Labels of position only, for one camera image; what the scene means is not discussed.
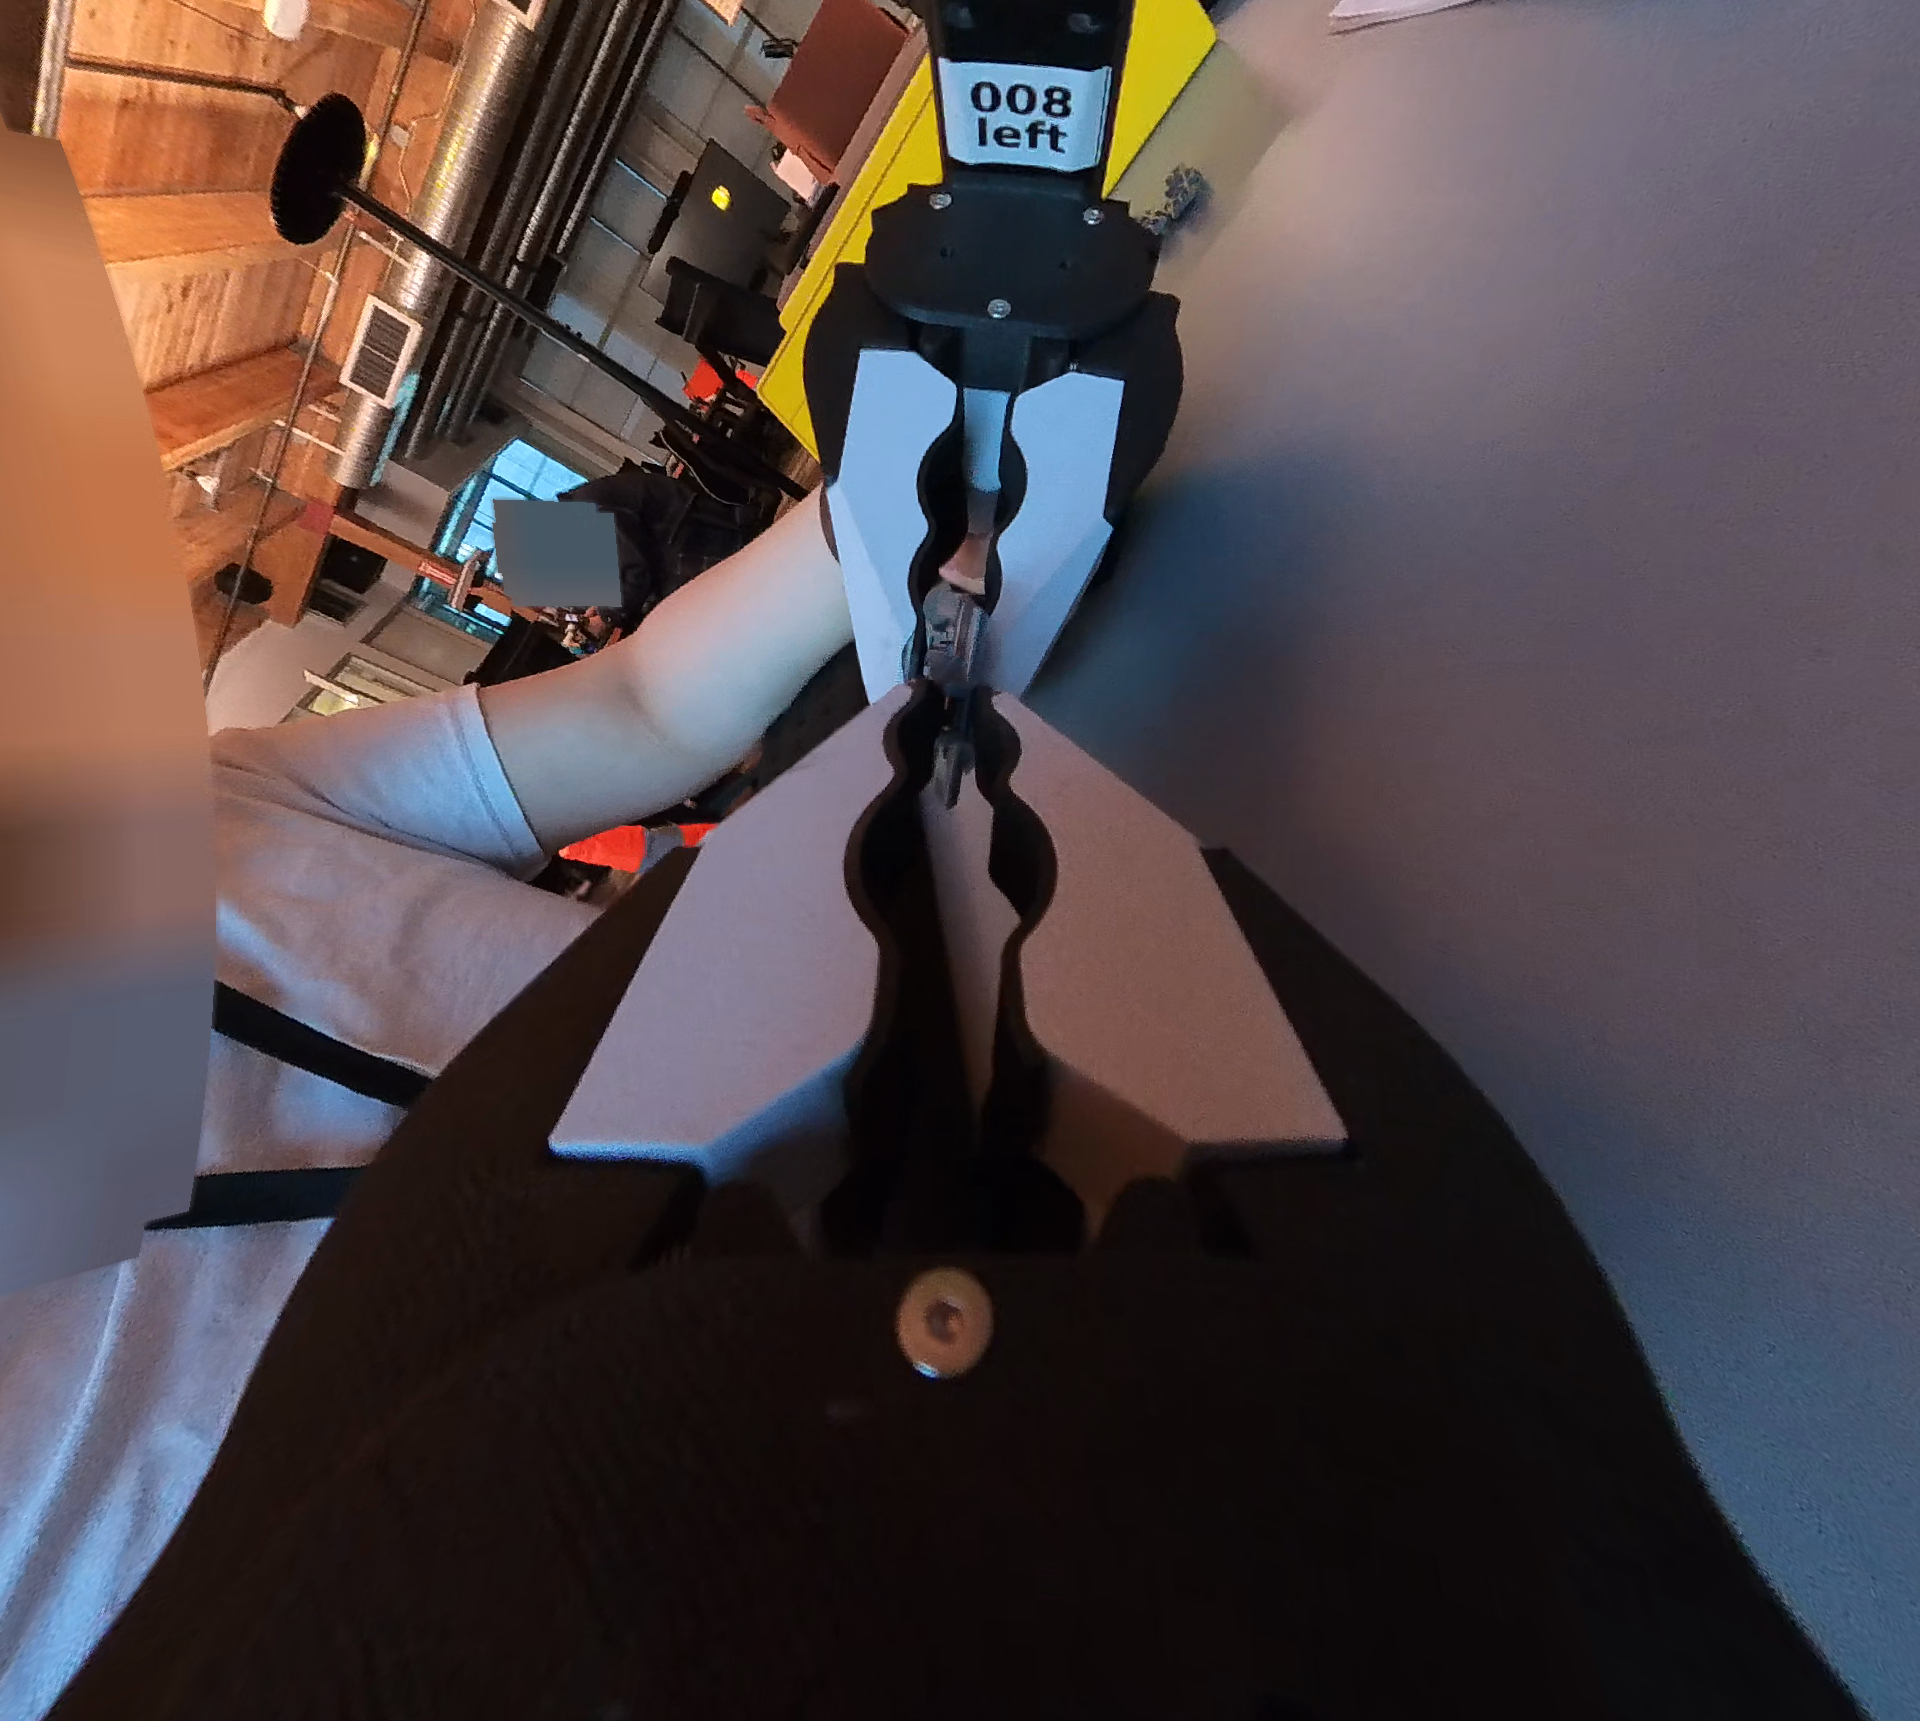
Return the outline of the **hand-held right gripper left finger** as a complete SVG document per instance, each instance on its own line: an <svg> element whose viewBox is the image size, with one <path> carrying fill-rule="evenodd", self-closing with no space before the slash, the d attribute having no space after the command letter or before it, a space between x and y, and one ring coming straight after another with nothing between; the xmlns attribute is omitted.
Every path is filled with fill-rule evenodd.
<svg viewBox="0 0 1920 1721"><path fill-rule="evenodd" d="M807 1250L872 1239L888 1044L925 971L925 691L897 687L686 862L546 1146L763 1187Z"/></svg>

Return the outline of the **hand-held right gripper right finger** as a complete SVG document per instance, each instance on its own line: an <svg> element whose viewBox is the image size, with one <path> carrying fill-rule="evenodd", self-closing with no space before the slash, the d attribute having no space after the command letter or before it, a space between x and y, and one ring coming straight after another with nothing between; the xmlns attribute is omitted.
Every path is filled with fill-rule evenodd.
<svg viewBox="0 0 1920 1721"><path fill-rule="evenodd" d="M994 695L968 781L968 1082L1096 1233L1134 1181L1340 1155L1349 1131L1199 841Z"/></svg>

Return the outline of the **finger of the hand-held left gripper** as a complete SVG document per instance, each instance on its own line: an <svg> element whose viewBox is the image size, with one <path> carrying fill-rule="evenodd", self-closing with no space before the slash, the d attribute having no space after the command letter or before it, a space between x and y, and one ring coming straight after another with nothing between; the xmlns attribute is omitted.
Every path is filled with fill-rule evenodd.
<svg viewBox="0 0 1920 1721"><path fill-rule="evenodd" d="M986 634L986 684L1021 698L1085 598L1112 540L1107 517L1125 401L1122 381L1071 370L1012 401L1006 448L1024 484L998 524L998 598Z"/></svg>
<svg viewBox="0 0 1920 1721"><path fill-rule="evenodd" d="M866 701L919 676L913 655L933 577L921 564L935 523L923 469L949 437L959 388L913 350L859 356L838 474L827 495Z"/></svg>

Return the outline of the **grey desk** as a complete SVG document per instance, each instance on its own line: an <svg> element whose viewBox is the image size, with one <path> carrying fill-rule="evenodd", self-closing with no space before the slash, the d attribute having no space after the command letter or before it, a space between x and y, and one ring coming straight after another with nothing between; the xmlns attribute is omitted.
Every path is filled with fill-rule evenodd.
<svg viewBox="0 0 1920 1721"><path fill-rule="evenodd" d="M1277 124L1036 707L1463 1060L1917 1718L1917 0L1226 0Z"/></svg>

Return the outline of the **black bulky object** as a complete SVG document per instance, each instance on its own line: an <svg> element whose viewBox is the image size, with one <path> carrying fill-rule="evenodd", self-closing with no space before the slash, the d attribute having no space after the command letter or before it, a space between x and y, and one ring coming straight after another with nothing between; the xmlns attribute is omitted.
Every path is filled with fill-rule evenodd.
<svg viewBox="0 0 1920 1721"><path fill-rule="evenodd" d="M564 491L560 498L615 519L620 604L613 616L625 628L636 628L663 601L738 553L776 517L771 498L721 500L688 477L636 463Z"/></svg>

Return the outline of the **yellow plastic bin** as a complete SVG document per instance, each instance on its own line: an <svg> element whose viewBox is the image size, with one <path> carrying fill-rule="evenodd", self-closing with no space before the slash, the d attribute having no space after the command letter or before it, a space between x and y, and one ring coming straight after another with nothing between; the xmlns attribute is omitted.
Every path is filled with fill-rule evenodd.
<svg viewBox="0 0 1920 1721"><path fill-rule="evenodd" d="M1119 80L1116 124L1109 169L1102 178L1107 197L1119 197L1130 165L1147 150L1152 133L1164 123L1190 78L1214 48L1217 30L1201 0L1136 0L1132 35ZM915 187L937 181L940 170L940 126L935 102L935 75L925 43L917 41L904 61L888 73L869 116L861 124L843 170L848 182L833 204L829 220L812 245L809 260L791 280L780 301L782 341L763 370L756 395L766 412L819 454L812 416L805 392L805 341L812 318L825 304L841 263L859 264L870 237L872 212Z"/></svg>

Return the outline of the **brown chair back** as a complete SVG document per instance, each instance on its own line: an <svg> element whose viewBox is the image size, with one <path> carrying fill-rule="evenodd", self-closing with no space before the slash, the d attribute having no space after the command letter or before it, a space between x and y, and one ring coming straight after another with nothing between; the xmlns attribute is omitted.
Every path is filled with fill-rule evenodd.
<svg viewBox="0 0 1920 1721"><path fill-rule="evenodd" d="M773 96L748 112L829 181L907 43L874 0L822 0Z"/></svg>

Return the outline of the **black box yellow dot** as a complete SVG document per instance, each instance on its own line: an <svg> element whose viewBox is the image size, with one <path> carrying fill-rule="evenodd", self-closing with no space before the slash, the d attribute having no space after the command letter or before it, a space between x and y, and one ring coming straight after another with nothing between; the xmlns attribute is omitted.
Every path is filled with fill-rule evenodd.
<svg viewBox="0 0 1920 1721"><path fill-rule="evenodd" d="M743 297L774 311L768 292L787 246L794 198L723 142L709 140L683 173L646 248L642 291L658 325L694 343L709 311Z"/></svg>

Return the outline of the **arched window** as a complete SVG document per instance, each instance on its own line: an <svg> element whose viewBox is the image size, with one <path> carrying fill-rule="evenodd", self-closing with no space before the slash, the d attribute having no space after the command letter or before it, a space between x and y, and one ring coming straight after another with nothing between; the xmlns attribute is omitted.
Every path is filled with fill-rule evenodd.
<svg viewBox="0 0 1920 1721"><path fill-rule="evenodd" d="M554 500L586 482L586 474L546 450L527 442L508 442L485 469L474 471L447 498L443 519L430 540L430 553L462 564L483 555L487 564L481 585L503 590L497 550L494 510L501 500ZM512 612L505 606L468 598L467 609L454 609L453 588L421 577L413 588L413 603L433 619L454 624L472 636L492 636L506 628Z"/></svg>

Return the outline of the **person's light shirt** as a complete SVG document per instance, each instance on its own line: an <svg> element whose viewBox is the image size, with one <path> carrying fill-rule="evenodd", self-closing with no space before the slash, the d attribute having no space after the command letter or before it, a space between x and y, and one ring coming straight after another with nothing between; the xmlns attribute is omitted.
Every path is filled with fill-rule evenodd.
<svg viewBox="0 0 1920 1721"><path fill-rule="evenodd" d="M214 973L439 1075L595 918L474 691L211 742ZM2 1715L41 1718L177 1532L325 1221L148 1236L4 1300Z"/></svg>

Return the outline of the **silver ventilation duct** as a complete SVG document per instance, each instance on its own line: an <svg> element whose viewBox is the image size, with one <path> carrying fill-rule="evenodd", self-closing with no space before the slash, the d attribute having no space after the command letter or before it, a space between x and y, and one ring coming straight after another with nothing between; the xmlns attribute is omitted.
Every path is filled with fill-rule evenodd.
<svg viewBox="0 0 1920 1721"><path fill-rule="evenodd" d="M365 301L348 359L341 364L345 420L337 437L335 480L345 491L372 486L392 454L401 414L424 407L426 366L439 356L448 316L468 285L445 253L478 266L471 245L483 220L511 139L562 0L474 0L434 154L411 202L388 275Z"/></svg>

